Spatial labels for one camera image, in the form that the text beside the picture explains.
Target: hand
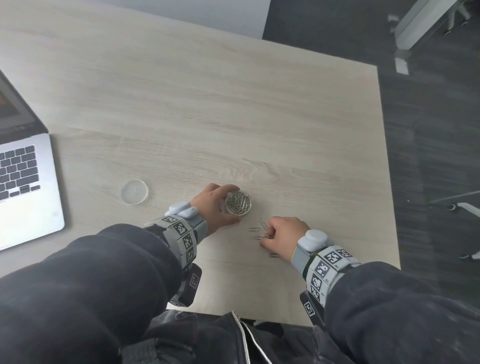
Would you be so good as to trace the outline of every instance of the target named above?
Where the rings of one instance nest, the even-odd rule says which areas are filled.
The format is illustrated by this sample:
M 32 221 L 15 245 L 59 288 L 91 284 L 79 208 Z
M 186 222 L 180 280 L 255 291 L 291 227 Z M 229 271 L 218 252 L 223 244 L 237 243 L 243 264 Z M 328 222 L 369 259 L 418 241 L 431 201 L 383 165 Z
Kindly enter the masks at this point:
M 220 207 L 221 200 L 225 200 L 228 193 L 236 192 L 239 189 L 234 184 L 220 187 L 216 183 L 211 183 L 190 201 L 192 206 L 198 208 L 198 214 L 206 220 L 208 235 L 212 235 L 221 227 L 240 222 L 240 216 L 224 213 Z
M 273 239 L 263 238 L 260 245 L 290 262 L 299 239 L 308 230 L 310 227 L 298 218 L 274 216 L 268 222 L 267 229 L 267 234 Z

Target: black jacket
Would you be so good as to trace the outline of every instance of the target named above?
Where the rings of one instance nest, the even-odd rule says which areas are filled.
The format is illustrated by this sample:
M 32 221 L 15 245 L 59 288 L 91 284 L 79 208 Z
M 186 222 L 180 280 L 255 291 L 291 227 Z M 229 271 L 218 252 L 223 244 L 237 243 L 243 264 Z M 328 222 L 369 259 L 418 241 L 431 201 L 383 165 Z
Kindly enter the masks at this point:
M 79 238 L 0 279 L 0 363 L 108 364 L 146 352 L 158 363 L 246 363 L 233 314 L 200 326 L 195 315 L 164 312 L 180 279 L 172 252 L 141 228 Z M 261 349 L 247 337 L 250 362 L 263 352 L 274 364 L 346 363 L 338 347 L 355 363 L 480 363 L 479 314 L 385 263 L 338 281 L 325 325 L 283 339 L 249 328 Z

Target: black sleeve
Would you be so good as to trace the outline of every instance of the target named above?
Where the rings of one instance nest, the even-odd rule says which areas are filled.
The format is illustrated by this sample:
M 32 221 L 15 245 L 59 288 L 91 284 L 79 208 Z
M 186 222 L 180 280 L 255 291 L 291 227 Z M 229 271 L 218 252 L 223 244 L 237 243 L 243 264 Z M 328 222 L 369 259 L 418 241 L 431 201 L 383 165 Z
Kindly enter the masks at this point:
M 348 271 L 328 294 L 324 318 L 357 363 L 480 363 L 474 309 L 386 263 Z
M 178 291 L 167 245 L 132 225 L 84 236 L 0 279 L 2 363 L 118 363 Z

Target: wood grain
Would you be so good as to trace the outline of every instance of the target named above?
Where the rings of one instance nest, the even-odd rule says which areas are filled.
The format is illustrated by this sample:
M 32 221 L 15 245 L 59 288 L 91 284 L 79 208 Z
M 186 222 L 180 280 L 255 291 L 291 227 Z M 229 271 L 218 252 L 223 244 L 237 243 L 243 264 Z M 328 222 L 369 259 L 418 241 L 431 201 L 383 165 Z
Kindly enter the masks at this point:
M 309 324 L 301 277 L 247 232 L 260 217 L 298 216 L 399 266 L 375 67 L 107 5 L 0 6 L 0 66 L 52 133 L 68 224 L 1 252 L 0 275 L 208 182 L 253 207 L 200 245 L 192 311 Z M 150 188 L 138 206 L 118 197 L 132 178 Z

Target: jacket zipper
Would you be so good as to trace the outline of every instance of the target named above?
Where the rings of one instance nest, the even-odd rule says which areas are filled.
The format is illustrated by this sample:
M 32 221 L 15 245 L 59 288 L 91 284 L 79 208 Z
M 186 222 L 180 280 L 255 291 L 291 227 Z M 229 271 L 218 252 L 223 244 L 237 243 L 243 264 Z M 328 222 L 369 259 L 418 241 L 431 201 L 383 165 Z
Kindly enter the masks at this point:
M 262 354 L 262 356 L 264 357 L 265 361 L 267 362 L 267 364 L 272 364 L 272 362 L 270 361 L 270 359 L 268 358 L 268 356 L 265 354 L 265 352 L 262 350 L 262 348 L 260 347 L 260 345 L 257 343 L 257 340 L 255 340 L 255 337 L 253 336 L 253 333 L 250 331 L 250 328 L 248 327 L 247 324 L 245 324 L 244 322 L 242 322 L 242 324 L 245 326 L 245 328 L 247 329 L 247 331 L 250 333 L 250 336 L 252 337 L 252 340 L 253 340 L 253 343 L 255 344 L 255 346 L 257 347 L 258 351 L 260 352 L 260 354 Z
M 243 341 L 243 350 L 245 352 L 245 364 L 250 364 L 250 355 L 248 354 L 247 337 L 245 336 L 245 331 L 243 330 L 243 327 L 235 311 L 232 311 L 232 316 L 235 319 L 235 322 L 237 323 L 237 326 L 241 331 L 241 339 Z

